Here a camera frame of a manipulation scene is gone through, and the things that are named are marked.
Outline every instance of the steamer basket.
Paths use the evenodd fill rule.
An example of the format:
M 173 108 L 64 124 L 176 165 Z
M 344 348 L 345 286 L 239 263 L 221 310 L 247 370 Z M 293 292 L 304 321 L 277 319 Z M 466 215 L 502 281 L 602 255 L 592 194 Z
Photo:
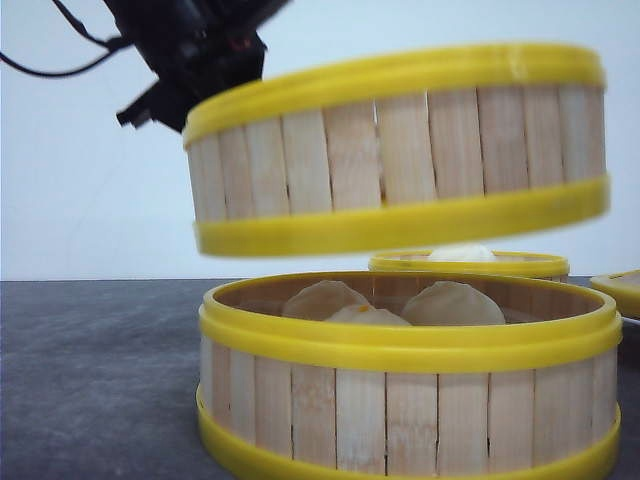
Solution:
M 215 96 L 184 131 L 199 249 L 435 245 L 598 215 L 603 87 L 589 50 L 497 44 L 356 60 Z
M 496 252 L 495 262 L 435 262 L 431 250 L 378 253 L 369 260 L 374 272 L 488 273 L 539 278 L 567 283 L 569 262 L 565 257 L 544 253 Z
M 640 270 L 593 277 L 591 287 L 615 298 L 623 315 L 640 319 Z
M 395 312 L 434 281 L 455 280 L 536 321 L 381 327 L 278 316 L 323 279 Z M 469 274 L 225 285 L 200 308 L 202 440 L 245 480 L 602 479 L 620 422 L 615 309 L 586 288 Z

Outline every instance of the yellow band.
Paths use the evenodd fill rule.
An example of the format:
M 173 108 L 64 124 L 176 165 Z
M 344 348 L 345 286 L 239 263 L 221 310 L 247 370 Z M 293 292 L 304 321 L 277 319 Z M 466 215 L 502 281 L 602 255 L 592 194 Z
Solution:
M 640 273 L 640 270 L 615 273 L 613 275 L 599 275 L 591 279 L 591 286 L 615 298 L 618 310 L 623 315 L 640 318 L 640 285 L 634 286 L 616 280 L 618 277 L 632 273 Z
M 196 223 L 201 253 L 270 256 L 436 245 L 541 230 L 600 215 L 609 178 L 366 210 Z
M 218 426 L 207 413 L 200 387 L 196 392 L 200 437 L 220 465 L 241 480 L 433 480 L 433 476 L 374 475 L 334 470 L 299 460 L 290 460 L 257 448 Z M 602 480 L 613 469 L 620 436 L 620 409 L 611 430 L 588 449 L 547 465 L 513 472 L 456 477 L 440 480 Z
M 604 85 L 598 56 L 557 44 L 490 44 L 365 58 L 255 81 L 195 107 L 185 147 L 225 128 L 306 109 L 424 92 L 490 85 Z
M 584 315 L 537 323 L 409 328 L 283 318 L 217 300 L 291 279 L 382 276 L 520 284 L 563 291 L 600 307 Z M 308 365 L 407 373 L 498 372 L 578 361 L 613 348 L 621 340 L 622 328 L 615 302 L 600 292 L 544 280 L 446 273 L 308 273 L 243 280 L 207 292 L 199 314 L 200 331 L 235 350 Z
M 374 272 L 460 272 L 515 275 L 528 278 L 550 278 L 569 273 L 565 257 L 544 253 L 493 252 L 502 257 L 497 262 L 431 262 L 426 257 L 431 250 L 412 250 L 378 253 L 369 260 L 369 270 Z M 423 256 L 424 259 L 403 258 Z M 509 260 L 510 257 L 526 260 Z

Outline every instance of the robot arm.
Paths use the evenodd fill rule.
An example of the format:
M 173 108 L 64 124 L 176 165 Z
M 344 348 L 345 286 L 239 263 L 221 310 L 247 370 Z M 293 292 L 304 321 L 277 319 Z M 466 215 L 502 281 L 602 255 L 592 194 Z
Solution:
M 262 77 L 257 27 L 288 0 L 104 0 L 122 36 L 158 81 L 125 110 L 121 125 L 147 120 L 180 131 L 200 101 Z

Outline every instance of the wooden slat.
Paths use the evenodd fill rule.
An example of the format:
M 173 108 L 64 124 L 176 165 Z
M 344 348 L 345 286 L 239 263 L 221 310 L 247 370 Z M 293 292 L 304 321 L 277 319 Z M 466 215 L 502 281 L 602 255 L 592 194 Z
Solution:
M 241 301 L 237 308 L 265 315 L 279 316 L 282 314 L 282 302 L 278 300 L 247 299 Z
M 533 463 L 544 465 L 569 453 L 569 382 L 567 366 L 535 373 Z
M 435 475 L 438 377 L 387 373 L 387 473 Z
M 374 277 L 374 306 L 400 315 L 407 300 L 420 292 L 418 277 Z
M 292 456 L 291 366 L 256 357 L 256 445 Z
M 505 282 L 485 282 L 484 294 L 496 302 L 500 308 L 507 306 L 509 285 Z
M 604 173 L 602 89 L 563 86 L 559 96 L 565 180 L 582 180 Z
M 569 454 L 577 453 L 592 443 L 593 359 L 567 365 L 569 383 Z
M 293 458 L 335 468 L 335 370 L 292 365 Z
M 589 121 L 589 145 L 587 171 L 589 177 L 596 177 L 606 172 L 604 141 L 604 96 L 602 87 L 584 87 L 587 101 L 587 119 Z
M 200 147 L 205 204 L 203 220 L 210 222 L 224 220 L 227 216 L 227 206 L 218 136 L 213 134 L 203 138 L 200 140 Z
M 533 370 L 492 373 L 489 378 L 489 469 L 533 466 Z
M 488 470 L 487 374 L 438 378 L 438 474 L 480 474 Z
M 564 181 L 564 173 L 557 87 L 525 87 L 524 111 L 529 184 L 558 185 Z
M 251 167 L 244 128 L 223 130 L 219 142 L 227 216 L 230 219 L 251 217 L 254 214 Z
M 381 203 L 378 140 L 373 102 L 324 110 L 333 208 L 378 207 Z
M 548 288 L 535 288 L 531 291 L 531 314 L 540 320 L 553 317 L 553 291 Z
M 254 356 L 231 350 L 231 429 L 248 443 L 256 441 Z
M 427 98 L 438 197 L 482 195 L 476 91 L 429 92 Z
M 246 127 L 246 133 L 256 216 L 288 214 L 289 198 L 280 119 L 250 123 Z
M 231 428 L 231 378 L 229 348 L 212 344 L 213 356 L 213 418 L 225 428 Z
M 618 352 L 613 348 L 593 359 L 593 441 L 613 426 L 616 411 Z
M 200 337 L 200 392 L 204 407 L 213 415 L 213 345 L 206 335 Z
M 322 112 L 284 115 L 282 133 L 291 213 L 330 211 L 329 159 Z
M 336 451 L 340 470 L 385 473 L 385 374 L 336 370 Z
M 522 90 L 479 88 L 478 113 L 485 192 L 528 188 Z
M 555 318 L 569 318 L 582 315 L 592 310 L 590 301 L 582 295 L 568 294 L 555 291 L 551 296 L 551 305 L 554 308 Z
M 504 301 L 504 306 L 521 312 L 525 316 L 531 315 L 532 297 L 535 295 L 533 290 L 524 285 L 507 284 L 507 298 Z
M 376 107 L 387 202 L 393 205 L 435 199 L 426 96 L 382 99 Z
M 201 222 L 205 218 L 204 198 L 204 172 L 202 149 L 200 142 L 194 142 L 187 150 L 189 157 L 189 177 L 191 178 L 191 194 L 193 196 L 193 209 L 196 221 Z

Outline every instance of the dumpling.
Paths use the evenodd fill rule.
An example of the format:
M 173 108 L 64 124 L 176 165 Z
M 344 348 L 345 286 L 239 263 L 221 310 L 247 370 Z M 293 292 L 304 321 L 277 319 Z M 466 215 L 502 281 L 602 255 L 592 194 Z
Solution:
M 411 326 L 404 318 L 389 310 L 376 309 L 369 305 L 350 305 L 331 315 L 327 322 L 359 323 L 367 325 L 399 325 Z
M 500 307 L 465 283 L 440 281 L 411 298 L 402 317 L 412 325 L 501 325 Z
M 427 260 L 430 262 L 495 262 L 497 258 L 484 245 L 468 243 L 436 248 Z
M 349 305 L 369 305 L 369 302 L 344 282 L 322 280 L 291 297 L 282 308 L 282 316 L 325 320 Z

